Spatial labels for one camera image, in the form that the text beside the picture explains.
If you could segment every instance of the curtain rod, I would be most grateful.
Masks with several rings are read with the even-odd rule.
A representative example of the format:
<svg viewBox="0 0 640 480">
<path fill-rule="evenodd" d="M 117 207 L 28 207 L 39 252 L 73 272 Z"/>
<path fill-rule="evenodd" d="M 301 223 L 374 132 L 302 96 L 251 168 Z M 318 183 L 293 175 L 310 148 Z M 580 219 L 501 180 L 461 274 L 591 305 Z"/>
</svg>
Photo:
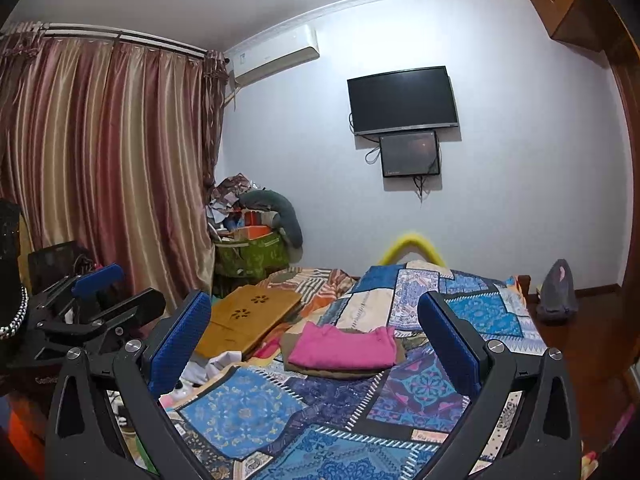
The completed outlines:
<svg viewBox="0 0 640 480">
<path fill-rule="evenodd" d="M 193 46 L 180 41 L 145 34 L 135 30 L 122 28 L 100 27 L 96 25 L 81 25 L 78 23 L 49 23 L 45 25 L 45 36 L 82 36 L 91 38 L 105 38 L 109 40 L 129 41 L 158 48 L 173 50 L 188 56 L 204 58 L 207 51 L 203 48 Z"/>
</svg>

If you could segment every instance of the metal screw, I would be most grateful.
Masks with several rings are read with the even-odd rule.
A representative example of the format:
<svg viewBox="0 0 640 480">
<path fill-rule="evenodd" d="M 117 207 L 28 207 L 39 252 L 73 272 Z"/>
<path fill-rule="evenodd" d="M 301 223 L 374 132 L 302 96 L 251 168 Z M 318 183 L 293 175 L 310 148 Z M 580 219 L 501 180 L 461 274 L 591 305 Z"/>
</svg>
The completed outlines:
<svg viewBox="0 0 640 480">
<path fill-rule="evenodd" d="M 74 346 L 73 348 L 69 349 L 69 351 L 66 353 L 66 358 L 67 359 L 76 359 L 76 358 L 80 357 L 81 353 L 82 353 L 82 350 L 79 349 L 77 346 Z"/>
<path fill-rule="evenodd" d="M 554 361 L 559 361 L 560 359 L 562 359 L 562 352 L 557 348 L 550 348 L 549 357 L 551 357 Z"/>
<path fill-rule="evenodd" d="M 140 339 L 132 339 L 131 341 L 127 341 L 127 343 L 124 345 L 124 349 L 127 352 L 133 354 L 133 352 L 137 352 L 138 350 L 140 350 L 141 346 L 142 342 L 140 341 Z"/>
<path fill-rule="evenodd" d="M 504 352 L 504 343 L 502 341 L 498 341 L 497 339 L 491 339 L 491 341 L 486 344 L 489 347 L 491 352 L 496 354 L 501 354 Z"/>
</svg>

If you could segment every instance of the wall-mounted television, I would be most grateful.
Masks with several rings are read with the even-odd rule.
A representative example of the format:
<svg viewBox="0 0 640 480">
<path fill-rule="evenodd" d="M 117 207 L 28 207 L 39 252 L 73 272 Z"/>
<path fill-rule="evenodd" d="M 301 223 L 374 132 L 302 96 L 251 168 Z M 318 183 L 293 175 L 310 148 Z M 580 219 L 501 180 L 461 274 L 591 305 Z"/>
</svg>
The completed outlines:
<svg viewBox="0 0 640 480">
<path fill-rule="evenodd" d="M 347 85 L 356 135 L 458 126 L 444 66 L 368 75 Z"/>
<path fill-rule="evenodd" d="M 380 137 L 382 176 L 440 174 L 435 132 L 412 132 Z"/>
</svg>

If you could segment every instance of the folded clothes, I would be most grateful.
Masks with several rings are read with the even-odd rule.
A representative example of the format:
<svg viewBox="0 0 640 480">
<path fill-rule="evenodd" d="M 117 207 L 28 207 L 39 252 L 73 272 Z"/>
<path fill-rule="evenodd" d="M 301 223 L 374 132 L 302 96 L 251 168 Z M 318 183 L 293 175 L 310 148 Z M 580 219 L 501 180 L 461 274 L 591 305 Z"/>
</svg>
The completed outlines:
<svg viewBox="0 0 640 480">
<path fill-rule="evenodd" d="M 365 334 L 346 333 L 333 325 L 307 323 L 289 362 L 316 370 L 369 370 L 396 364 L 393 327 Z"/>
<path fill-rule="evenodd" d="M 360 330 L 354 328 L 341 328 L 342 332 L 362 334 Z M 324 379 L 334 379 L 342 381 L 355 381 L 358 379 L 367 379 L 373 377 L 380 372 L 387 370 L 387 368 L 372 368 L 369 370 L 315 370 L 313 368 L 303 368 L 296 366 L 289 362 L 289 356 L 293 349 L 296 347 L 298 339 L 300 339 L 300 333 L 286 332 L 280 337 L 280 351 L 282 352 L 282 363 L 284 369 L 287 372 L 296 372 L 299 374 L 322 377 Z M 396 339 L 396 364 L 400 364 L 405 361 L 406 354 L 403 346 L 404 340 Z"/>
</svg>

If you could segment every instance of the white wall-mounted air conditioner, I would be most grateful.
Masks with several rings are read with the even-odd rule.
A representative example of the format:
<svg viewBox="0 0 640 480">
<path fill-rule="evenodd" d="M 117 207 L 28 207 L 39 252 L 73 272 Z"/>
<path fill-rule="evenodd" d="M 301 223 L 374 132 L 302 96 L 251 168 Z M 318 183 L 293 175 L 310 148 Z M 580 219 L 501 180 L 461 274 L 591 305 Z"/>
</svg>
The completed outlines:
<svg viewBox="0 0 640 480">
<path fill-rule="evenodd" d="M 235 54 L 233 64 L 236 83 L 238 86 L 247 86 L 319 57 L 316 31 L 303 25 Z"/>
</svg>

